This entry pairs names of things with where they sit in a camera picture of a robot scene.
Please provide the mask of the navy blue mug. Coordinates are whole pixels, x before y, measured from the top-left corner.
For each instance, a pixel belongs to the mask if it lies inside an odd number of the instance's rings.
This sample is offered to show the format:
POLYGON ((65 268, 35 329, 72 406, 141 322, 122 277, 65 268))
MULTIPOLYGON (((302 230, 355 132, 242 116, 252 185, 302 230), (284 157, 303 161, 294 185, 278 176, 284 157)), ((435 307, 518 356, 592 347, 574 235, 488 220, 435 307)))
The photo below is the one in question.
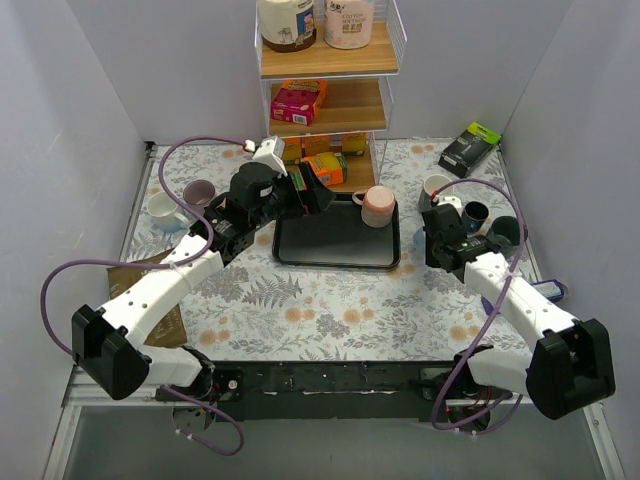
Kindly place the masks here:
POLYGON ((468 235, 476 234, 489 216, 488 207, 478 201, 468 202, 462 210, 461 223, 468 235))

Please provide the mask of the pink mug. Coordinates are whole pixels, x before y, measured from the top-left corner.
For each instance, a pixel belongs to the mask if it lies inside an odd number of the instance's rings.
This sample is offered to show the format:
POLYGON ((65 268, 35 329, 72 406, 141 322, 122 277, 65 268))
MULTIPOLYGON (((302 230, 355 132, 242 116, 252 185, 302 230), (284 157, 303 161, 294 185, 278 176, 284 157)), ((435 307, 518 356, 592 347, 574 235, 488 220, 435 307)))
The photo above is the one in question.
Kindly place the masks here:
POLYGON ((383 228, 391 222, 396 206, 392 190, 376 185, 352 194, 352 201, 361 207, 363 223, 372 228, 383 228))

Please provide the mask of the slate blue mug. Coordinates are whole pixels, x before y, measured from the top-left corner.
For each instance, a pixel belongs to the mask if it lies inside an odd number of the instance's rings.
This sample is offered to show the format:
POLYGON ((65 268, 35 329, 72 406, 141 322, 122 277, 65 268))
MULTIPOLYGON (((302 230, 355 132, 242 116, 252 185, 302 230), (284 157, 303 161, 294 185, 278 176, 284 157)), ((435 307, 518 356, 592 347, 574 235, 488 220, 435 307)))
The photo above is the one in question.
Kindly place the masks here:
POLYGON ((434 174, 428 176, 422 184, 420 196, 418 200, 418 211, 424 212, 431 207, 432 194, 451 182, 451 179, 445 175, 434 174))

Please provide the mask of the dark grey mug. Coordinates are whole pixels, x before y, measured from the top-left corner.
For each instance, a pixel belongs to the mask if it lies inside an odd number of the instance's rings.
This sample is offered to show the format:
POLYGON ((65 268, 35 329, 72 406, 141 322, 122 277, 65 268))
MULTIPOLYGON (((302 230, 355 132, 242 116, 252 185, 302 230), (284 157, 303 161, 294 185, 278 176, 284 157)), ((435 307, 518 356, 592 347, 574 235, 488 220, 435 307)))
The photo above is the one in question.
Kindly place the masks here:
POLYGON ((500 216, 492 222, 486 237, 498 245, 502 255, 509 260, 527 240, 528 230, 524 227, 524 234, 520 235, 520 224, 516 217, 500 216))

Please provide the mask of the lavender purple mug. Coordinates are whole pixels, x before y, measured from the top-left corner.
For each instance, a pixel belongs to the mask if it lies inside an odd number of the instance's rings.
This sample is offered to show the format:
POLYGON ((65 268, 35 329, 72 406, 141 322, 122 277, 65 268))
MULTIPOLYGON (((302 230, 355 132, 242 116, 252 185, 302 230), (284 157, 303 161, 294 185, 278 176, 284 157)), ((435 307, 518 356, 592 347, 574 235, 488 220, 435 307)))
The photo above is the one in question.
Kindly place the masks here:
POLYGON ((215 186, 203 179, 190 182, 183 190, 184 202, 200 214, 204 213, 215 196, 215 186))

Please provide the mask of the white and blue mug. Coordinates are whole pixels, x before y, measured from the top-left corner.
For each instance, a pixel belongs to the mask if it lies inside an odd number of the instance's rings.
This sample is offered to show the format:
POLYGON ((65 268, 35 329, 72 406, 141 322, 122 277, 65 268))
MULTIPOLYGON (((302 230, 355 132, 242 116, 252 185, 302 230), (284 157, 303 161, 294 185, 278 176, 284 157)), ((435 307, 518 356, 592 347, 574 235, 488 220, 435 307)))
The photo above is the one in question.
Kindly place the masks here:
POLYGON ((191 224, 191 220, 184 215, 181 207, 165 192, 158 192, 149 199, 147 212, 153 224, 165 233, 178 232, 191 224))

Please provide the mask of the light blue faceted mug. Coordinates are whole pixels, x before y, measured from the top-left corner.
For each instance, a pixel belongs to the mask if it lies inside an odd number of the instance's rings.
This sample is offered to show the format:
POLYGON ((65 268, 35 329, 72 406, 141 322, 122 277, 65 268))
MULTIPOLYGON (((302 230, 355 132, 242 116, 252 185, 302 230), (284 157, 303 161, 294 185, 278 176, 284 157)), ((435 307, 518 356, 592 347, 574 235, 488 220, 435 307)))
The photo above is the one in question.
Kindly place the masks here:
POLYGON ((426 236, 423 228, 418 229, 413 235, 413 244, 417 250, 425 250, 426 236))

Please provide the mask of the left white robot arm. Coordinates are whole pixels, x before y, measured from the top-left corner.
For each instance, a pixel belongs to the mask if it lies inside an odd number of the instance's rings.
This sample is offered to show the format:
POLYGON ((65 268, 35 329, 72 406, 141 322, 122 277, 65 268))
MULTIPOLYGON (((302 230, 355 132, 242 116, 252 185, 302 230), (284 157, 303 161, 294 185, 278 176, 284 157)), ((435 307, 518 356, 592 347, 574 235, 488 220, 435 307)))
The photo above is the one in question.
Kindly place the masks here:
POLYGON ((199 284, 214 276, 276 219, 326 211, 336 195, 311 167, 299 167, 305 187, 259 162, 240 167, 228 192, 216 197, 171 253, 116 298, 72 317, 74 361, 114 400, 141 387, 171 386, 188 398, 205 398, 214 365, 191 347, 162 348, 146 339, 164 316, 199 284))

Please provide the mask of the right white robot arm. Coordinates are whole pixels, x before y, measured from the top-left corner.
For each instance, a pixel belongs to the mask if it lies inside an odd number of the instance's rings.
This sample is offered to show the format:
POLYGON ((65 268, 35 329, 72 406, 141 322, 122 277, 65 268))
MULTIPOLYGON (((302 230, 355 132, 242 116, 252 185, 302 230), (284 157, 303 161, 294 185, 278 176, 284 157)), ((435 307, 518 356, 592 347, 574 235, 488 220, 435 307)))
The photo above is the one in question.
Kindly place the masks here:
POLYGON ((490 346, 469 347, 441 388, 475 397, 493 387, 528 397, 557 420, 612 396, 616 390, 609 333, 596 319, 581 321, 546 299, 511 270, 497 244, 467 236, 451 204, 422 215, 426 262, 454 274, 493 306, 528 345, 529 357, 490 346))

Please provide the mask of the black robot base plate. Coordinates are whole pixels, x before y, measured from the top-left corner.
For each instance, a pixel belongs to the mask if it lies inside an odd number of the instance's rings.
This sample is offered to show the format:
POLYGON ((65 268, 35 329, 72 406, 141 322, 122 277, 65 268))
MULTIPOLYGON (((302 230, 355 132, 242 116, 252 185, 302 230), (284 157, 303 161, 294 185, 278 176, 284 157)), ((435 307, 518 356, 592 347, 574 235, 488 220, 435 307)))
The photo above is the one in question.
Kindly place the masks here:
POLYGON ((237 421, 417 419, 426 422, 452 361, 219 362, 196 398, 237 421))

